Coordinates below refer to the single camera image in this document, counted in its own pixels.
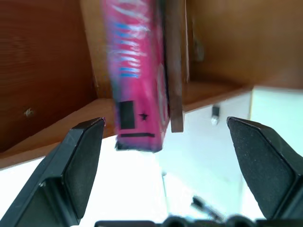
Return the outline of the white box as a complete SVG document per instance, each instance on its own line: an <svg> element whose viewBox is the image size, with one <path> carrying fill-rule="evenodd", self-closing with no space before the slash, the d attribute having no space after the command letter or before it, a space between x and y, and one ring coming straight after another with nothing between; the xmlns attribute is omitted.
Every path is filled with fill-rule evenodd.
<svg viewBox="0 0 303 227"><path fill-rule="evenodd" d="M254 88L250 119L273 128L303 157L303 91Z"/></svg>

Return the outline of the small black and silver fitting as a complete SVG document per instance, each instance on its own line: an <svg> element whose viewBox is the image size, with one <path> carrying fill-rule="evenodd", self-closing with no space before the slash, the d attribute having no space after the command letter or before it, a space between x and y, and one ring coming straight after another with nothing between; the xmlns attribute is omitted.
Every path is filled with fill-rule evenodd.
<svg viewBox="0 0 303 227"><path fill-rule="evenodd" d="M211 123L213 126L217 125L220 120L220 107L218 105L212 106Z"/></svg>

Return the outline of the pink book with black marks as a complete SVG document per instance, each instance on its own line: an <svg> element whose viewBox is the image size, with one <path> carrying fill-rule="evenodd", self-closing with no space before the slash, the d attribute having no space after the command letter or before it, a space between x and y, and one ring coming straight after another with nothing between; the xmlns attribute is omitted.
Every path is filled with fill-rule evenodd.
<svg viewBox="0 0 303 227"><path fill-rule="evenodd" d="M117 150L162 150L169 108L160 3L101 0Z"/></svg>

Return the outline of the dark brown hardcover book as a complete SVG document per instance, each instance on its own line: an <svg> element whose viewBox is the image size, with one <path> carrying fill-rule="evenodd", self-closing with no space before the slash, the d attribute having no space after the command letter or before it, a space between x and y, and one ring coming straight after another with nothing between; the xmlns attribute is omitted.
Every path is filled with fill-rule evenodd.
<svg viewBox="0 0 303 227"><path fill-rule="evenodd" d="M183 132L181 0L164 0L166 71L168 77L171 132Z"/></svg>

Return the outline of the wooden bookshelf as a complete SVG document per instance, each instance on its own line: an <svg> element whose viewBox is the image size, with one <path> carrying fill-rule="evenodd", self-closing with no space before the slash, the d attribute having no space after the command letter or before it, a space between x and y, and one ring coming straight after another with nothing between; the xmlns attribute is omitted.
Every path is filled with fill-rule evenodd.
<svg viewBox="0 0 303 227"><path fill-rule="evenodd" d="M303 0L181 0L182 108L303 91ZM114 135L101 0L0 0L0 170L104 116Z"/></svg>

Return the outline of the black pen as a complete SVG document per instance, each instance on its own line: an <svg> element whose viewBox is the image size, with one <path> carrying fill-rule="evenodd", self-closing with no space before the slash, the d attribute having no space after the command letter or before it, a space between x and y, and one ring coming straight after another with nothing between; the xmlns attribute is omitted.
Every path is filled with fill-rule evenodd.
<svg viewBox="0 0 303 227"><path fill-rule="evenodd" d="M207 215L211 220L223 222L224 216L208 205L203 199L198 196L192 197L191 207L198 210L200 213Z"/></svg>

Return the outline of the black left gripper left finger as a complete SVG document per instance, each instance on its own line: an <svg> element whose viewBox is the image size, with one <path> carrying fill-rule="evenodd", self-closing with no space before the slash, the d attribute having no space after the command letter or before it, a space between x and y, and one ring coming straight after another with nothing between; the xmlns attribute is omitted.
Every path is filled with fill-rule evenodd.
<svg viewBox="0 0 303 227"><path fill-rule="evenodd" d="M33 171L0 227L79 225L97 173L105 121L95 118L71 128Z"/></svg>

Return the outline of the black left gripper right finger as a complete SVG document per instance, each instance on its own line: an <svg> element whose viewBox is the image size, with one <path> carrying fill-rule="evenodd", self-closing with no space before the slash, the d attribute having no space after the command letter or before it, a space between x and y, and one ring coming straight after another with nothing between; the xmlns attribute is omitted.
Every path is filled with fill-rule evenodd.
<svg viewBox="0 0 303 227"><path fill-rule="evenodd" d="M243 177L266 219L303 220L303 157L272 128L227 118Z"/></svg>

